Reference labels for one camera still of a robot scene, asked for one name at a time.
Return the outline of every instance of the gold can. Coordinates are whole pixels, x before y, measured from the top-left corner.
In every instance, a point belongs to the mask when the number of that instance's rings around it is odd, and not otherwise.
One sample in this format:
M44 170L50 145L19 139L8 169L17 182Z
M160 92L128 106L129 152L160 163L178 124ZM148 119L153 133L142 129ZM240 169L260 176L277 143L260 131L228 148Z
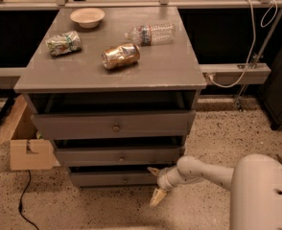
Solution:
M131 65L140 59L139 47L132 43L122 44L104 50L102 58L103 65L108 70Z

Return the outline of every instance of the gray countertop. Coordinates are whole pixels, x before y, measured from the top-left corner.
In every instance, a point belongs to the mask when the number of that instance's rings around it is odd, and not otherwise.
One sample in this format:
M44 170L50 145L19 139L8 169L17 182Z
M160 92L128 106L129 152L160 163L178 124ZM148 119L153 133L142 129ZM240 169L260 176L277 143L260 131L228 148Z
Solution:
M102 8L106 16L97 28L83 29L70 20L74 9L61 9L19 79L17 93L61 93L202 89L205 80L175 7ZM108 71L102 51L128 42L124 33L142 24L172 22L172 44L140 47L132 66ZM52 57L45 39L75 30L79 52Z

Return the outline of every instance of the clear bottle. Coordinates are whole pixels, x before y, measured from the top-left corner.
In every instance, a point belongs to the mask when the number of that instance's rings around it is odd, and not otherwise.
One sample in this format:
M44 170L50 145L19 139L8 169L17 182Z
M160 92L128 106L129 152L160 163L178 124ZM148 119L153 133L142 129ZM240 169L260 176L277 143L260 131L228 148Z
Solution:
M175 37L176 26L172 23L142 25L125 33L125 38L136 45L157 45L172 43Z

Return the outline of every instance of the white robotic arm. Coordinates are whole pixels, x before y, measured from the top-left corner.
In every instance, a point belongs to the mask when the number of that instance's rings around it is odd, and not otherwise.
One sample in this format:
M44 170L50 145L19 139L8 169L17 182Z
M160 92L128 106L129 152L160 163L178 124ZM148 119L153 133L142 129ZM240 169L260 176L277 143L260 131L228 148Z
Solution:
M151 206L180 184L206 179L230 191L231 230L282 230L282 165L272 158L252 154L232 169L183 156L176 166L149 170L157 176L159 186Z

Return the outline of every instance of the speckled floor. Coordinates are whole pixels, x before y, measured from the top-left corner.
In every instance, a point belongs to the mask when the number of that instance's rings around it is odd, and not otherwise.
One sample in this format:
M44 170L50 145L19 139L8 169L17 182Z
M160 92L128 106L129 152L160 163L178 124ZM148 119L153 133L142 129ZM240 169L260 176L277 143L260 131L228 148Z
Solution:
M239 112L231 100L200 99L187 140L187 154L206 163L234 167L245 155L282 157L282 127L270 119L254 98L243 100ZM0 229L34 229L18 214L27 172L9 168L9 144L0 147ZM24 214L40 230L225 230L230 193L210 182L180 186L156 208L150 208L154 186L79 190L63 168L32 172L24 196Z

